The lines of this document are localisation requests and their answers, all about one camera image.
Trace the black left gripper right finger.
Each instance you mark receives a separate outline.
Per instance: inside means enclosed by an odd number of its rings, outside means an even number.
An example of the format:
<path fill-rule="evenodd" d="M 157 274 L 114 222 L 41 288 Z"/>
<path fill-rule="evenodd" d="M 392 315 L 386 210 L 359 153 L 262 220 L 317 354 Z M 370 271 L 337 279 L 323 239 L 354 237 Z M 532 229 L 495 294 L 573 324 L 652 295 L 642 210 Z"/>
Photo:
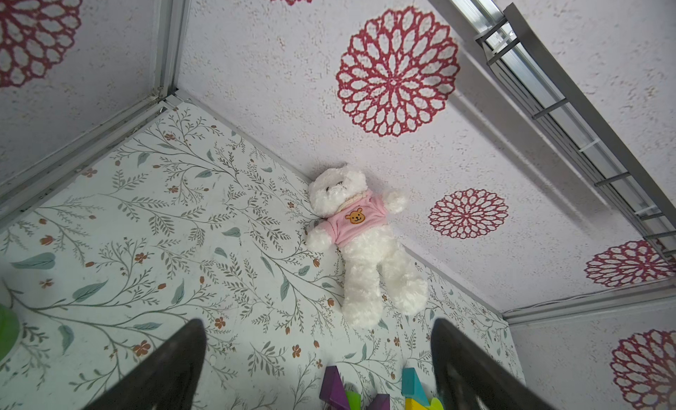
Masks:
<path fill-rule="evenodd" d="M 446 409 L 553 408 L 446 319 L 433 324 L 431 357 Z"/>

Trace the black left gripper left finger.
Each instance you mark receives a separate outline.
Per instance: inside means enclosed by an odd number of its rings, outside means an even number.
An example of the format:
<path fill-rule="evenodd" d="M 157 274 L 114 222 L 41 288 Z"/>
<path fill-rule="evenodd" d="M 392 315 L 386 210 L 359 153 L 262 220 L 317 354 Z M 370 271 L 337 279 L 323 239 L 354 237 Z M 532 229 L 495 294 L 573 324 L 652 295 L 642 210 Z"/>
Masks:
<path fill-rule="evenodd" d="M 87 406 L 95 410 L 190 409 L 204 365 L 204 323 L 194 318 Z"/>

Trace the light green cylinder block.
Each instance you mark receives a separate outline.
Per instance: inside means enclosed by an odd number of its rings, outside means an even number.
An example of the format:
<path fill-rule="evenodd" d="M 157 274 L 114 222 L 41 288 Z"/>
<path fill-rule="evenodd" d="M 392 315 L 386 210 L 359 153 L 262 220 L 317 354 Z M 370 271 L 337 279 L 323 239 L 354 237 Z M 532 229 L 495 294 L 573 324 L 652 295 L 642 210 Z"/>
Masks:
<path fill-rule="evenodd" d="M 432 398 L 429 400 L 429 405 L 426 406 L 429 410 L 443 410 L 443 403 L 438 398 Z"/>

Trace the teal triangle block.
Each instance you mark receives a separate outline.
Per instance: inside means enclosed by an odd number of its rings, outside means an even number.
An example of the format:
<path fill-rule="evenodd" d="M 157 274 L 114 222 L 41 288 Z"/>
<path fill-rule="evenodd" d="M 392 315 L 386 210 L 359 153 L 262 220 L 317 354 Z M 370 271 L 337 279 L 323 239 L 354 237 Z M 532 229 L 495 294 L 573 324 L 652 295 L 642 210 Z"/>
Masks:
<path fill-rule="evenodd" d="M 428 408 L 430 402 L 414 368 L 406 367 L 401 373 L 401 395 L 406 401 L 406 406 L 419 406 Z"/>

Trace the purple triangle block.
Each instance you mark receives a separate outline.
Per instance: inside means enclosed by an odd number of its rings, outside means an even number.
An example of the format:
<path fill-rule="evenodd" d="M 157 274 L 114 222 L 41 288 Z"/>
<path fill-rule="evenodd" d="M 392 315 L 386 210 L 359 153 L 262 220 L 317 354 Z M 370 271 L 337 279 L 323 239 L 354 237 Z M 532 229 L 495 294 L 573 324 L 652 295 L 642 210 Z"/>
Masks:
<path fill-rule="evenodd" d="M 320 388 L 320 400 L 331 409 L 350 410 L 343 381 L 336 366 L 327 366 Z"/>
<path fill-rule="evenodd" d="M 390 410 L 391 398 L 389 394 L 377 394 L 366 408 L 367 410 Z"/>

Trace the small green cylinder block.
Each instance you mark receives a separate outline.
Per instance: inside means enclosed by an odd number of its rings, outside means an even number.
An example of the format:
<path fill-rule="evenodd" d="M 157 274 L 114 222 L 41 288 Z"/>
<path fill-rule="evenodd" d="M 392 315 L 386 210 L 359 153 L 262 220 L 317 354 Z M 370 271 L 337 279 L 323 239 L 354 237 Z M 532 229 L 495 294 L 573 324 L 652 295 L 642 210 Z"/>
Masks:
<path fill-rule="evenodd" d="M 349 410 L 361 410 L 362 409 L 362 399 L 361 395 L 358 392 L 348 391 L 346 392 L 346 397 L 349 404 Z"/>

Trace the white teddy bear pink shirt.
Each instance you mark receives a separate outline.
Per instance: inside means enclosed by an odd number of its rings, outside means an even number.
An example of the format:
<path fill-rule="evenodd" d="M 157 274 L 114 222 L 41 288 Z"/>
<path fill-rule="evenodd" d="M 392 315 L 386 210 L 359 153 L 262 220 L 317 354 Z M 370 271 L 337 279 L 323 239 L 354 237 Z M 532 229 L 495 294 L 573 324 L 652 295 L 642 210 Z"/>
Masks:
<path fill-rule="evenodd" d="M 344 263 L 343 318 L 355 328 L 378 325 L 384 309 L 380 284 L 405 316 L 424 310 L 428 284 L 403 249 L 390 215 L 405 210 L 408 199 L 397 191 L 376 195 L 366 176 L 343 166 L 322 172 L 308 186 L 313 212 L 322 221 L 306 234 L 306 247 L 325 253 L 336 246 Z"/>

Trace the green tape roll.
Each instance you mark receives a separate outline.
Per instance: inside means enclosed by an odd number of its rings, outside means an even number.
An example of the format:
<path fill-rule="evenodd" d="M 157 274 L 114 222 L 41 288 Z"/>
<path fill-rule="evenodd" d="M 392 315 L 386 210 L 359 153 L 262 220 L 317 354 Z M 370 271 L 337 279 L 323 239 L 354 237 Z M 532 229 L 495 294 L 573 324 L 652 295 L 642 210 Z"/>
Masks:
<path fill-rule="evenodd" d="M 22 325 L 18 315 L 4 305 L 1 305 L 0 325 L 0 358 L 1 364 L 4 364 L 20 343 Z"/>

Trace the grey wall shelf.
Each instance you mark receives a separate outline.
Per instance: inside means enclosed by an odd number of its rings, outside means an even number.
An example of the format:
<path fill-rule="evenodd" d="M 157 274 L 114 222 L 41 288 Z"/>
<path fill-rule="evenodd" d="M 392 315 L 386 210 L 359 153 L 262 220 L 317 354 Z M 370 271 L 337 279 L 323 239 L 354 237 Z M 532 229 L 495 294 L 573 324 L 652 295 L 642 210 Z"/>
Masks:
<path fill-rule="evenodd" d="M 569 163 L 655 247 L 675 260 L 675 206 L 540 41 L 515 4 L 477 43 L 488 69 Z"/>

